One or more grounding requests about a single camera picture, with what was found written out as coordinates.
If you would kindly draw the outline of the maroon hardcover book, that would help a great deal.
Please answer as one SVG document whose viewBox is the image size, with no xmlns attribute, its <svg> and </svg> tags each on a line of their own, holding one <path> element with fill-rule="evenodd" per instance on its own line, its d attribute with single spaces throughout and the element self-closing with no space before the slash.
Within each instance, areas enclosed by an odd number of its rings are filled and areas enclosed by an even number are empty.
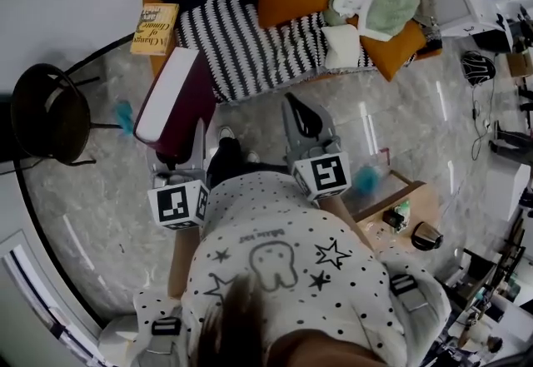
<svg viewBox="0 0 533 367">
<path fill-rule="evenodd" d="M 192 153 L 197 123 L 207 126 L 216 108 L 214 80 L 204 54 L 175 47 L 142 104 L 134 136 L 178 162 Z"/>
</svg>

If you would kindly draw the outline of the black white striped blanket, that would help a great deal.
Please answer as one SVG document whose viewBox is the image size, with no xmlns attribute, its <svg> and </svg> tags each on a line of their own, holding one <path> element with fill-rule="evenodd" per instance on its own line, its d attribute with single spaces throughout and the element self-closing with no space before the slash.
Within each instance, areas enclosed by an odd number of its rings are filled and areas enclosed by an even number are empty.
<svg viewBox="0 0 533 367">
<path fill-rule="evenodd" d="M 326 68 L 321 29 L 333 27 L 326 9 L 262 28 L 258 0 L 160 1 L 179 5 L 177 44 L 204 54 L 219 102 L 254 97 Z"/>
</svg>

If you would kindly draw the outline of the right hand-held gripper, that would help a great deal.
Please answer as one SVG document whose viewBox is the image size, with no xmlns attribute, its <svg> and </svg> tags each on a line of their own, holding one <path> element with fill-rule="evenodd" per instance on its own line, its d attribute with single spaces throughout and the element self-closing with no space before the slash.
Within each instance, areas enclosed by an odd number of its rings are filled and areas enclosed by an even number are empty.
<svg viewBox="0 0 533 367">
<path fill-rule="evenodd" d="M 341 139 L 327 110 L 288 92 L 281 113 L 289 151 L 287 165 L 304 197 L 319 201 L 350 188 L 348 154 L 341 149 Z"/>
</svg>

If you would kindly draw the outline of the white spotted t-shirt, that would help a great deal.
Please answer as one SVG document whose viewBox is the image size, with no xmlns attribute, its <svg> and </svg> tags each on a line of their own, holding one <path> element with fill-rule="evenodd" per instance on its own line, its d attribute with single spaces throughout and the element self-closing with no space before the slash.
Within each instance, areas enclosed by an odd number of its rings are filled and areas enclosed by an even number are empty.
<svg viewBox="0 0 533 367">
<path fill-rule="evenodd" d="M 451 313 L 396 246 L 370 250 L 288 175 L 216 186 L 182 297 L 136 300 L 127 367 L 420 367 Z"/>
</svg>

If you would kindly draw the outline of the yellow paperback book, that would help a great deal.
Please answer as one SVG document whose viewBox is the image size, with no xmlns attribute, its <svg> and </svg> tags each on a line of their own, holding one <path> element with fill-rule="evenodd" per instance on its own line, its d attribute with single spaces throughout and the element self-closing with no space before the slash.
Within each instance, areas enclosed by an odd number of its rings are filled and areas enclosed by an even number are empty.
<svg viewBox="0 0 533 367">
<path fill-rule="evenodd" d="M 144 4 L 132 37 L 131 54 L 165 56 L 178 12 L 179 5 L 175 3 Z"/>
</svg>

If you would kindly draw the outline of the teal fluffy duster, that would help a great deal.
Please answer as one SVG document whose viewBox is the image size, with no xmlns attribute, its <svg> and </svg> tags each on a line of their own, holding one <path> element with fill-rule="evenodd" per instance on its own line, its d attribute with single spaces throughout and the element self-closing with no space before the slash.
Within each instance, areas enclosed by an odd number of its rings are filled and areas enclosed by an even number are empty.
<svg viewBox="0 0 533 367">
<path fill-rule="evenodd" d="M 374 193 L 380 185 L 381 173 L 375 166 L 363 166 L 354 176 L 354 190 L 362 196 Z"/>
<path fill-rule="evenodd" d="M 114 107 L 117 124 L 129 136 L 133 134 L 132 107 L 127 101 L 119 101 Z"/>
</svg>

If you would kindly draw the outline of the black metal rack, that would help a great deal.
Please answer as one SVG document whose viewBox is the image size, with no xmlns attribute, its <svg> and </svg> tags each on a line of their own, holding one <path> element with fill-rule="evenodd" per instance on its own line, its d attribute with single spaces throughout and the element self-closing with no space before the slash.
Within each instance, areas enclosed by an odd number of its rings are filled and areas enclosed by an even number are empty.
<svg viewBox="0 0 533 367">
<path fill-rule="evenodd" d="M 498 251 L 498 261 L 487 260 L 471 250 L 463 250 L 470 263 L 460 270 L 461 275 L 455 284 L 444 285 L 454 312 L 461 313 L 470 308 L 485 312 L 490 308 L 491 299 L 498 288 L 509 283 L 526 252 L 522 245 L 525 234 L 524 216 L 524 209 L 520 207 L 511 230 L 504 239 L 503 248 Z"/>
</svg>

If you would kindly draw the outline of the black trousers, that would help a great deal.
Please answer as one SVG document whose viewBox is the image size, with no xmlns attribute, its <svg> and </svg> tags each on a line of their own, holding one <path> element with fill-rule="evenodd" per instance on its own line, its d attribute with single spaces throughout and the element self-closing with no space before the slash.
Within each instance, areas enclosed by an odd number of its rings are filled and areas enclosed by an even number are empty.
<svg viewBox="0 0 533 367">
<path fill-rule="evenodd" d="M 207 169 L 207 186 L 213 189 L 234 177 L 259 171 L 289 174 L 287 166 L 246 160 L 240 142 L 236 138 L 224 137 L 219 141 L 217 152 Z"/>
</svg>

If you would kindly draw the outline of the orange sofa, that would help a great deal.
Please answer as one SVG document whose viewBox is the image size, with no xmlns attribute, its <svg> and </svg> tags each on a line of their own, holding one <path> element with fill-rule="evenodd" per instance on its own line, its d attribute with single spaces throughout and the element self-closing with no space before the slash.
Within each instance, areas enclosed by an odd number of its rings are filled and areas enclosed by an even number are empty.
<svg viewBox="0 0 533 367">
<path fill-rule="evenodd" d="M 162 2 L 160 0 L 156 0 L 157 3 L 165 3 L 165 2 Z M 354 17 L 354 18 L 351 18 L 347 21 L 347 23 L 345 24 L 351 24 L 353 25 L 354 27 L 357 28 L 357 23 L 358 23 L 358 18 L 357 17 Z M 171 41 L 169 43 L 169 46 L 167 48 L 167 52 L 166 52 L 166 55 L 165 56 L 155 56 L 155 57 L 152 57 L 152 67 L 155 71 L 160 71 L 162 70 L 166 60 L 167 60 L 167 56 L 170 55 L 172 53 L 172 51 L 174 50 L 175 47 L 180 47 L 178 44 L 177 44 L 177 40 L 176 40 L 176 28 L 177 28 L 177 20 L 176 20 L 176 23 L 175 23 L 175 26 L 174 26 L 174 29 L 173 29 L 173 34 L 172 34 L 172 38 L 171 38 Z M 426 58 L 426 57 L 432 57 L 432 56 L 435 56 L 437 54 L 439 54 L 441 52 L 441 49 L 437 50 L 437 51 L 434 51 L 434 52 L 431 52 L 429 55 L 423 55 L 421 57 L 418 57 L 417 54 L 416 56 L 410 60 L 409 62 L 407 62 L 406 64 L 409 64 L 417 59 L 422 59 L 422 58 Z M 327 74 L 327 73 L 340 73 L 340 72 L 356 72 L 356 71 L 360 71 L 360 70 L 363 70 L 363 69 L 366 69 L 366 68 L 358 68 L 358 67 L 351 67 L 351 68 L 337 68 L 337 69 L 328 69 L 328 68 L 325 68 L 319 72 L 314 72 L 306 77 L 302 77 L 300 78 L 299 80 L 291 83 L 291 84 L 294 84 L 294 83 L 297 83 L 297 82 L 300 82 L 300 81 L 303 81 L 307 78 L 313 78 L 313 77 L 317 77 L 321 74 Z"/>
</svg>

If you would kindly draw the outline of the low wooden table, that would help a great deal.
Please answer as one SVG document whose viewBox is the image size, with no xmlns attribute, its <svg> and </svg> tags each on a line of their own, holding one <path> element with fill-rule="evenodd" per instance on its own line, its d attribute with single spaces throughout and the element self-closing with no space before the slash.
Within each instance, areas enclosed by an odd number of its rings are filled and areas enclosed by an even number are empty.
<svg viewBox="0 0 533 367">
<path fill-rule="evenodd" d="M 416 252 L 416 248 L 411 244 L 411 233 L 415 226 L 419 222 L 424 221 L 434 228 L 437 228 L 441 220 L 437 191 L 434 186 L 424 181 L 409 180 L 401 173 L 394 170 L 390 170 L 386 174 L 386 181 L 397 184 L 401 183 L 401 188 L 387 198 L 356 213 L 352 216 L 353 220 L 366 235 L 366 238 L 370 241 L 374 250 L 381 250 L 383 247 L 394 245 L 408 253 Z M 411 203 L 411 218 L 407 228 L 399 233 L 393 231 L 395 234 L 395 240 L 393 241 L 371 241 L 366 226 L 373 221 L 384 222 L 382 220 L 383 212 L 405 200 L 409 200 Z"/>
</svg>

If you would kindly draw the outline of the person's right forearm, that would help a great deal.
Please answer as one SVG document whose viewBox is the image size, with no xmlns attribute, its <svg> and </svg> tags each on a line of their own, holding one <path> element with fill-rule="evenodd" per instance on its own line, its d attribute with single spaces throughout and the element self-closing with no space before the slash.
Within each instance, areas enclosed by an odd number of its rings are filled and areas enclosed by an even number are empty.
<svg viewBox="0 0 533 367">
<path fill-rule="evenodd" d="M 357 223 L 353 220 L 353 217 L 347 210 L 340 196 L 332 196 L 320 199 L 318 201 L 318 205 L 323 211 L 327 211 L 344 221 L 357 234 L 360 241 L 370 250 L 373 250 L 370 241 L 366 238 L 366 235 L 363 233 Z"/>
</svg>

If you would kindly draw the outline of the black round chair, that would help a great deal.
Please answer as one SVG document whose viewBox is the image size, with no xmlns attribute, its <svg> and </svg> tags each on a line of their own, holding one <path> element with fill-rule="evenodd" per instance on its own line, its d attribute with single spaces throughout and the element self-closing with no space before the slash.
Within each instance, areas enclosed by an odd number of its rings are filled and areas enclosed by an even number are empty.
<svg viewBox="0 0 533 367">
<path fill-rule="evenodd" d="M 11 121 L 19 146 L 40 160 L 65 166 L 94 164 L 80 155 L 92 130 L 119 129 L 115 123 L 92 121 L 80 86 L 99 81 L 93 77 L 74 82 L 61 69 L 46 63 L 29 67 L 18 79 L 11 97 Z"/>
</svg>

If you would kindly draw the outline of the black kettle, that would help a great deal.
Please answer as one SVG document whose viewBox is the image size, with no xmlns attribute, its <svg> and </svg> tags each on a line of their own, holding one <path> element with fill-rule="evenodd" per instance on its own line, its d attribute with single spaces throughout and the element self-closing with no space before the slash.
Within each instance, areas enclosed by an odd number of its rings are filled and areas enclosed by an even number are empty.
<svg viewBox="0 0 533 367">
<path fill-rule="evenodd" d="M 421 221 L 411 233 L 411 244 L 421 251 L 436 250 L 441 247 L 443 235 L 430 224 Z"/>
</svg>

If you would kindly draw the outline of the green white carton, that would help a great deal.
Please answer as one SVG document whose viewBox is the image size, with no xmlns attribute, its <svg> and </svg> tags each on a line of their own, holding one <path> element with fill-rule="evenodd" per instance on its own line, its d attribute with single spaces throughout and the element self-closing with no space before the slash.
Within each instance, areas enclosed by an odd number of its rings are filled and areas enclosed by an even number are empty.
<svg viewBox="0 0 533 367">
<path fill-rule="evenodd" d="M 393 206 L 382 214 L 382 220 L 389 225 L 394 232 L 399 233 L 407 228 L 411 218 L 411 203 L 405 200 L 400 204 Z"/>
</svg>

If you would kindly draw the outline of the person's left forearm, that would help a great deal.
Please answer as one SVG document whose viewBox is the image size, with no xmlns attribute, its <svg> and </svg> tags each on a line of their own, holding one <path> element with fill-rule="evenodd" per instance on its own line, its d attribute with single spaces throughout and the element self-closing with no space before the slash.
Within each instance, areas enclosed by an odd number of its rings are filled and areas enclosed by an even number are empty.
<svg viewBox="0 0 533 367">
<path fill-rule="evenodd" d="M 176 232 L 167 285 L 167 295 L 170 298 L 180 299 L 186 290 L 191 263 L 200 242 L 198 227 Z"/>
</svg>

